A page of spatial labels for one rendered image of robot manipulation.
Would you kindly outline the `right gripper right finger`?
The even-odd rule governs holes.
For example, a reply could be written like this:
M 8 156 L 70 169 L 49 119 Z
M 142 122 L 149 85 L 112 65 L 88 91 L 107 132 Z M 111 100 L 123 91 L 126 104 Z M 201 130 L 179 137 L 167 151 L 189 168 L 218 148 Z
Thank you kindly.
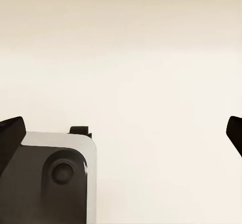
M 227 124 L 226 134 L 242 157 L 242 118 L 231 116 Z

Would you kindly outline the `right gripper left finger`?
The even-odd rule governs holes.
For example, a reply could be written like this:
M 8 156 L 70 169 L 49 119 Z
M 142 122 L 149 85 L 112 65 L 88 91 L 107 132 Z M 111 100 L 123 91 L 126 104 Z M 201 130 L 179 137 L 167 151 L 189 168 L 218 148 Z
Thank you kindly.
M 22 116 L 0 122 L 0 177 L 26 136 Z

